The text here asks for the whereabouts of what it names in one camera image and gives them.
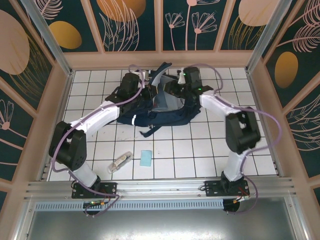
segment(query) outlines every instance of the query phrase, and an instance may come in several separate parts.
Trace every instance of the white tile floor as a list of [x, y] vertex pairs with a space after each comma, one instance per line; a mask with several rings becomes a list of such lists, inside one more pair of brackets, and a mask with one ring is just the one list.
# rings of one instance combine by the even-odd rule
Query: white tile floor
[[[256, 108], [243, 68], [217, 68], [224, 87], [220, 95], [231, 103]], [[127, 70], [77, 71], [74, 77], [64, 121], [71, 122], [86, 115], [120, 85]], [[175, 74], [176, 69], [169, 70]], [[203, 85], [216, 89], [218, 80], [209, 68], [201, 68]], [[258, 122], [261, 141], [266, 144], [261, 122]], [[154, 135], [144, 138], [139, 131], [148, 128], [113, 122], [92, 136], [87, 136], [87, 162], [102, 180], [140, 180], [202, 178], [220, 176], [227, 164], [229, 148], [225, 141], [225, 124], [214, 113], [201, 109], [191, 123], [184, 126], [166, 126]], [[140, 166], [141, 150], [152, 151], [151, 167]], [[120, 155], [131, 151], [134, 160], [114, 174], [107, 167]], [[276, 175], [269, 150], [254, 152], [245, 164], [244, 173]], [[66, 172], [51, 172], [49, 181], [68, 181]]]

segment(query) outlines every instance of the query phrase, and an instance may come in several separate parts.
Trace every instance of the vent grille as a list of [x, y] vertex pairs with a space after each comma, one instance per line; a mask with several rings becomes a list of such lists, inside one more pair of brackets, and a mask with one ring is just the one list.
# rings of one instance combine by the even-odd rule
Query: vent grille
[[[83, 211], [85, 202], [38, 202], [37, 212]], [[105, 209], [109, 204], [93, 206], [88, 211]], [[154, 201], [120, 201], [110, 211], [134, 210], [186, 210], [186, 209], [223, 209], [222, 199], [210, 200], [154, 200]]]

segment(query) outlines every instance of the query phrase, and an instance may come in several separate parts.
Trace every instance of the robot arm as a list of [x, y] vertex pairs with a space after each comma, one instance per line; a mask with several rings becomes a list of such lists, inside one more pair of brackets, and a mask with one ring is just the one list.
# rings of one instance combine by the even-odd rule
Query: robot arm
[[[225, 122], [226, 143], [230, 148], [230, 153], [227, 166], [221, 174], [221, 184], [224, 186], [225, 192], [228, 192], [230, 186], [243, 180], [240, 168], [244, 155], [247, 151], [254, 148], [256, 143], [260, 140], [255, 114], [253, 112], [237, 110], [224, 104], [223, 102], [227, 101], [220, 96], [215, 95], [211, 87], [202, 86], [199, 78], [199, 70], [196, 67], [182, 68], [179, 75], [179, 80], [181, 80], [182, 77], [183, 81], [180, 81], [180, 83], [177, 81], [168, 84], [165, 86], [164, 90], [167, 93], [183, 98], [184, 93], [181, 89], [188, 86], [189, 90], [193, 90], [195, 97], [199, 98], [199, 103], [202, 107], [220, 116]], [[117, 93], [115, 94], [116, 91], [114, 91], [97, 109], [129, 99], [136, 93], [138, 85], [139, 77], [134, 73], [127, 73], [122, 79], [119, 89], [116, 89]], [[67, 166], [88, 188], [98, 191], [100, 187], [100, 178], [86, 163], [86, 135], [93, 135], [103, 126], [115, 121], [121, 114], [129, 110], [132, 107], [132, 104], [134, 104], [134, 102], [129, 102], [120, 107], [108, 107], [97, 112], [86, 121], [82, 122], [62, 144], [56, 160], [60, 164]], [[49, 155], [51, 157], [66, 131], [82, 121], [83, 118], [71, 123], [62, 121], [57, 124], [49, 149]]]

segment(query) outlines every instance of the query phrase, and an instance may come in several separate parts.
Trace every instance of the blue sponge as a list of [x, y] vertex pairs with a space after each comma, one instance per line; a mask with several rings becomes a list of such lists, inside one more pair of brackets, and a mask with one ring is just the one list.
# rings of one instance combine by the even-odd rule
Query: blue sponge
[[151, 161], [152, 161], [152, 151], [142, 150], [141, 151], [140, 166], [151, 167]]

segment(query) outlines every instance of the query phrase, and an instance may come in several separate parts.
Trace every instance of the dark teal wallpaper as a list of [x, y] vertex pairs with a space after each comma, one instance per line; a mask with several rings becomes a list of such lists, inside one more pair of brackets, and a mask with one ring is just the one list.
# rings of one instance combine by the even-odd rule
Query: dark teal wallpaper
[[314, 188], [313, 191], [316, 199], [318, 200], [318, 204], [320, 206], [320, 187]]
[[225, 0], [164, 0], [163, 50], [213, 50]]
[[0, 90], [1, 179], [12, 180], [32, 122], [32, 116]]
[[270, 40], [269, 44], [266, 46], [264, 52], [262, 53], [262, 57], [263, 57], [263, 58], [264, 58], [264, 57], [266, 56], [266, 54], [268, 53], [271, 45], [274, 43], [274, 40], [275, 40], [276, 36], [278, 35], [278, 33], [280, 32], [280, 30], [282, 29], [283, 25], [285, 24], [288, 16], [290, 15], [290, 13], [291, 13], [292, 9], [294, 8], [294, 6], [296, 5], [296, 3], [297, 3], [297, 0], [292, 0], [288, 11], [286, 11], [286, 13], [285, 13], [282, 21], [280, 22], [277, 30], [276, 30], [275, 33], [273, 34], [272, 39]]
[[34, 2], [63, 52], [98, 51], [80, 0]]
[[90, 0], [106, 52], [155, 51], [154, 0]]
[[320, 174], [320, 84], [287, 115], [309, 178]]
[[221, 50], [253, 50], [277, 2], [236, 0]]
[[320, 71], [320, 2], [306, 0], [266, 63], [282, 107]]
[[0, 79], [37, 109], [52, 65], [8, 0], [0, 2], [1, 22]]
[[38, 29], [37, 29], [36, 25], [35, 25], [35, 24], [34, 24], [34, 22], [31, 20], [31, 18], [30, 18], [30, 16], [29, 16], [29, 14], [27, 13], [27, 11], [26, 11], [26, 9], [25, 9], [24, 5], [21, 3], [21, 1], [20, 1], [20, 0], [19, 0], [19, 1], [17, 1], [17, 2], [20, 4], [20, 6], [21, 6], [22, 10], [24, 11], [24, 13], [26, 14], [26, 16], [28, 17], [28, 19], [29, 19], [29, 21], [31, 22], [31, 24], [32, 24], [33, 28], [35, 29], [35, 31], [36, 31], [36, 32], [38, 33], [38, 35], [40, 36], [40, 38], [41, 38], [42, 42], [43, 42], [43, 43], [44, 43], [44, 45], [46, 46], [46, 49], [48, 49], [48, 51], [49, 51], [49, 53], [50, 53], [51, 57], [52, 57], [54, 60], [56, 60], [55, 56], [53, 55], [53, 53], [51, 52], [50, 48], [48, 47], [48, 45], [47, 45], [46, 41], [43, 39], [43, 37], [42, 37], [41, 33], [38, 31]]
[[6, 196], [7, 196], [7, 193], [5, 191], [0, 191], [0, 213], [1, 213], [2, 206], [5, 203]]

